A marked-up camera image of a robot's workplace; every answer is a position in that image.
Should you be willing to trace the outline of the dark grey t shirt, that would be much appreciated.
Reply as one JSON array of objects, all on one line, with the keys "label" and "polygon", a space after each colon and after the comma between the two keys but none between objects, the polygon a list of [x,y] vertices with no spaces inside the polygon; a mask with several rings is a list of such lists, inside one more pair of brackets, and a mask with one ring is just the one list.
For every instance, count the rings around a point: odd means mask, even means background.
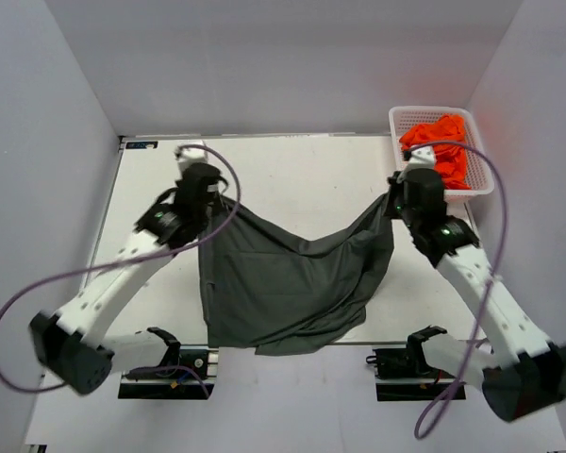
[{"label": "dark grey t shirt", "polygon": [[366,320],[394,250],[388,197],[316,240],[297,236],[223,199],[208,225],[221,232],[198,251],[200,297],[212,348],[308,354]]}]

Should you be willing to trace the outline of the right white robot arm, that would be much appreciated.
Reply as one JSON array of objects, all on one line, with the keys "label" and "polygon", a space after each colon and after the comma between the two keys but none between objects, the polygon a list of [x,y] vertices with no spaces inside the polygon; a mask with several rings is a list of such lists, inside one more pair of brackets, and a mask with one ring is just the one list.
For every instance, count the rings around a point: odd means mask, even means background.
[{"label": "right white robot arm", "polygon": [[566,344],[538,328],[503,283],[468,224],[447,212],[441,177],[432,169],[389,179],[387,214],[402,221],[414,246],[461,297],[492,351],[468,346],[442,327],[408,336],[409,363],[421,375],[441,369],[475,387],[497,417],[512,422],[566,399]]}]

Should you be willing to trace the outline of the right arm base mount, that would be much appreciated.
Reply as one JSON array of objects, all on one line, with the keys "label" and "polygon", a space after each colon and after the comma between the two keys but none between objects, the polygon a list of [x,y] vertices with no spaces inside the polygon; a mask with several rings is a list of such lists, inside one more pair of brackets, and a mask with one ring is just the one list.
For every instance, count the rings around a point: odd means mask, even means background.
[{"label": "right arm base mount", "polygon": [[446,390],[454,377],[438,369],[418,372],[404,347],[375,348],[365,359],[375,374],[378,402],[429,402]]}]

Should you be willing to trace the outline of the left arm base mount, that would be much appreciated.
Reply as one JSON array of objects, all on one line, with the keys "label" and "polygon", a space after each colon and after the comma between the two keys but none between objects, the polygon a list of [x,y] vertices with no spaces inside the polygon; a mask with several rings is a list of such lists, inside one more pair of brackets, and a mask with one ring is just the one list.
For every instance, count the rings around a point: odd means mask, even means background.
[{"label": "left arm base mount", "polygon": [[219,350],[200,345],[182,346],[163,371],[124,372],[118,398],[122,400],[208,400],[217,377]]}]

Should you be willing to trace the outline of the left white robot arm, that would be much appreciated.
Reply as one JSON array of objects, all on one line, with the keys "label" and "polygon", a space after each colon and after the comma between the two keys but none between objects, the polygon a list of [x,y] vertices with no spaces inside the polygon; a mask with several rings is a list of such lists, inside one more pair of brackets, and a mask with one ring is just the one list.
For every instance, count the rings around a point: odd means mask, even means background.
[{"label": "left white robot arm", "polygon": [[29,328],[37,358],[77,394],[94,392],[118,372],[175,372],[180,342],[170,332],[149,327],[111,336],[108,329],[179,248],[207,228],[222,182],[216,167],[191,164],[136,222],[118,253],[120,267],[99,272],[52,316],[39,313],[32,319]]}]

